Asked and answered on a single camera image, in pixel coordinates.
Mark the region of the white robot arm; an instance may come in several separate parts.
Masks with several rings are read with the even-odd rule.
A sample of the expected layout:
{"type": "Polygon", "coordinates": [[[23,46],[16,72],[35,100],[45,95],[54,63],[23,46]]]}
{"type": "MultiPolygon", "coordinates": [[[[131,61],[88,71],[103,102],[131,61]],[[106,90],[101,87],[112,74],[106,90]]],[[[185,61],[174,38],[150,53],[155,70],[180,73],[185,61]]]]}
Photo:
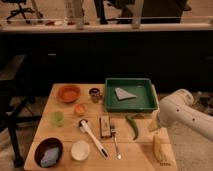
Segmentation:
{"type": "Polygon", "coordinates": [[[148,126],[150,132],[180,122],[213,142],[213,117],[192,108],[193,95],[178,89],[159,101],[159,111],[148,126]]]}

